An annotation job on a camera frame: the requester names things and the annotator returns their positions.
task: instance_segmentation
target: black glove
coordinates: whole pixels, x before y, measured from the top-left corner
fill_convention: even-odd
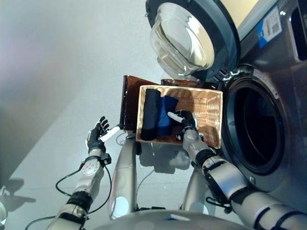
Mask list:
[[[188,130],[188,129],[196,130],[195,120],[194,120],[193,114],[190,111],[178,110],[174,113],[184,118],[181,123],[183,130]]]
[[[90,152],[94,148],[101,149],[103,153],[106,152],[105,144],[99,138],[102,137],[104,134],[106,134],[106,131],[108,131],[107,129],[108,127],[109,127],[109,124],[107,123],[107,120],[103,116],[96,123],[95,127],[91,131],[89,131],[87,138],[86,138],[88,152]]]

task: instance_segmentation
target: navy towel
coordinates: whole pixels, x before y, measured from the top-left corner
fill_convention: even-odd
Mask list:
[[[160,106],[157,121],[157,135],[167,136],[172,133],[172,119],[167,115],[168,112],[174,112],[178,100],[171,96],[160,97]]]

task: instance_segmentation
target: white fingertip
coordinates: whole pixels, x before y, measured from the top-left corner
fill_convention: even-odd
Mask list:
[[[100,137],[99,139],[103,142],[106,142],[111,136],[113,136],[114,134],[116,134],[118,131],[120,131],[120,127],[115,126],[114,128],[112,128],[111,130],[108,130],[106,132],[105,135],[103,135],[102,137]]]
[[[180,116],[178,116],[178,115],[176,115],[176,114],[174,114],[174,113],[172,113],[172,112],[168,112],[167,115],[168,115],[170,118],[174,119],[175,121],[177,121],[177,122],[179,122],[179,123],[182,123],[182,121],[183,121],[183,119],[184,119],[184,118],[182,118],[182,117],[180,117]]]
[[[196,114],[192,113],[192,116],[193,116],[194,121],[195,121],[195,127],[197,127],[197,117],[196,117]]]

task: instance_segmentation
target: wicker basket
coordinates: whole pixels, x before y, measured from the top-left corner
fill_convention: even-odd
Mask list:
[[[191,111],[197,118],[197,130],[204,134],[204,141],[211,147],[221,147],[221,124],[223,109],[223,93],[216,90],[197,89],[179,86],[144,85],[140,87],[136,139],[141,142],[181,144],[175,138],[180,127],[174,127],[171,136],[157,136],[156,139],[145,141],[141,139],[143,110],[146,89],[155,89],[165,95],[177,98],[176,110]]]

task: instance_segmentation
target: black cloth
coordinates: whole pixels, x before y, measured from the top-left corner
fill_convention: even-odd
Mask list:
[[[146,89],[141,138],[152,140],[157,136],[157,120],[161,93],[158,90]]]

